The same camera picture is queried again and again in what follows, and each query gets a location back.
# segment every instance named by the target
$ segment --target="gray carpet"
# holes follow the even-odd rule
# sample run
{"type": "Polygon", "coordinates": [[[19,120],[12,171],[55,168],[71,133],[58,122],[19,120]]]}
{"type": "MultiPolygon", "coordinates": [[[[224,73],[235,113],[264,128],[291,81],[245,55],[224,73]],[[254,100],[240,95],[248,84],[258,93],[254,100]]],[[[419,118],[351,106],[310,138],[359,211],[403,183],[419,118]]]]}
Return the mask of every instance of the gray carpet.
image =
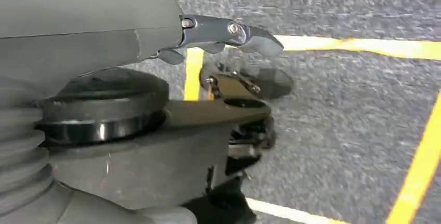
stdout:
{"type": "MultiPolygon", "coordinates": [[[[440,0],[179,0],[187,13],[234,17],[274,34],[440,40],[440,0]]],[[[226,51],[207,59],[282,68],[296,81],[272,102],[279,140],[252,169],[247,196],[342,219],[383,223],[418,146],[437,92],[441,62],[368,52],[309,51],[262,58],[226,51]]],[[[183,95],[185,67],[135,66],[183,95]]],[[[441,223],[433,184],[416,223],[441,223]]],[[[259,214],[259,223],[290,223],[259,214]]]]}

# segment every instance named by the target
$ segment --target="black circular disc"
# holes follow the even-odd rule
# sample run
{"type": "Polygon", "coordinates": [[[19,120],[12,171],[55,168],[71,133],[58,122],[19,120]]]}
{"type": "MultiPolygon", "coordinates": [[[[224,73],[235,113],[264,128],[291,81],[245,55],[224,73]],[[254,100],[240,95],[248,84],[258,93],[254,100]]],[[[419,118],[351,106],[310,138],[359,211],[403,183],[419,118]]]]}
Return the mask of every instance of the black circular disc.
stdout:
{"type": "Polygon", "coordinates": [[[37,126],[58,144],[87,144],[158,127],[168,103],[168,83],[152,74],[113,68],[78,77],[39,103],[37,126]]]}
{"type": "Polygon", "coordinates": [[[168,83],[152,74],[113,68],[71,81],[40,102],[44,123],[109,122],[151,114],[168,103],[168,83]]]}

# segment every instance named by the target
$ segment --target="robotic leg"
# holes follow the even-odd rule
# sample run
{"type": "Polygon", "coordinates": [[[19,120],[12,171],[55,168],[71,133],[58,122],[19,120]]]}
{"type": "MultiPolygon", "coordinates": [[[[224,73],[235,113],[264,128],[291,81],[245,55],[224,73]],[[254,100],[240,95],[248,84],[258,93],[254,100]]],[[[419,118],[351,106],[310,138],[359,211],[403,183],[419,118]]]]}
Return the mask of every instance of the robotic leg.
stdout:
{"type": "Polygon", "coordinates": [[[177,64],[175,49],[195,46],[276,55],[283,46],[272,35],[184,15],[173,0],[0,0],[0,8],[1,224],[216,223],[200,202],[222,216],[231,199],[237,216],[253,216],[240,175],[263,146],[237,128],[270,119],[270,108],[228,74],[208,78],[223,97],[195,103],[168,100],[160,78],[112,68],[177,64]]]}

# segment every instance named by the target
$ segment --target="yellow line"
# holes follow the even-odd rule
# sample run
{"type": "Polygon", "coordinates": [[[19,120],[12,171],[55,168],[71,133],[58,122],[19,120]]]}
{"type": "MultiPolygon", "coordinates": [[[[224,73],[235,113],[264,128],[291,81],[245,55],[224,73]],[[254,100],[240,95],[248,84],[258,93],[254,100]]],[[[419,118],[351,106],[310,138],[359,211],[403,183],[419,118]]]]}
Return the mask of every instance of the yellow line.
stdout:
{"type": "Polygon", "coordinates": [[[441,42],[276,35],[284,51],[370,51],[396,58],[441,60],[441,42]]]}
{"type": "Polygon", "coordinates": [[[204,51],[200,48],[187,49],[186,57],[186,80],[184,85],[184,100],[199,100],[199,72],[202,69],[204,60],[204,51]]]}
{"type": "Polygon", "coordinates": [[[430,186],[441,159],[441,92],[433,107],[423,138],[415,153],[409,172],[395,205],[389,214],[388,224],[411,223],[430,186]]]}
{"type": "Polygon", "coordinates": [[[294,208],[283,207],[267,202],[261,202],[254,199],[247,198],[248,206],[261,213],[277,216],[283,219],[293,220],[304,224],[347,224],[346,222],[329,219],[319,215],[312,215],[310,213],[300,211],[294,208]]]}

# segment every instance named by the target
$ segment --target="metal bolt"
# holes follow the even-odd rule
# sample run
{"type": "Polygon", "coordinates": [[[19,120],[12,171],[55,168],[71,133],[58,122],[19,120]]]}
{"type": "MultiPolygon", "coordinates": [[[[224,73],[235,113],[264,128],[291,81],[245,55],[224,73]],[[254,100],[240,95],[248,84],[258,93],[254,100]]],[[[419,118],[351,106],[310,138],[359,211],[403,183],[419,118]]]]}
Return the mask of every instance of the metal bolt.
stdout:
{"type": "Polygon", "coordinates": [[[183,19],[181,21],[181,25],[183,28],[192,28],[194,26],[194,22],[190,19],[183,19]]]}
{"type": "Polygon", "coordinates": [[[207,83],[209,83],[209,84],[212,84],[212,83],[214,83],[214,78],[209,77],[209,78],[207,78],[205,81],[206,81],[207,83]]]}
{"type": "Polygon", "coordinates": [[[230,24],[228,24],[228,32],[231,34],[237,34],[240,31],[240,26],[239,24],[235,23],[235,22],[231,22],[230,24]]]}
{"type": "Polygon", "coordinates": [[[150,59],[155,59],[159,56],[159,51],[157,51],[155,54],[151,55],[149,58],[150,59]]]}

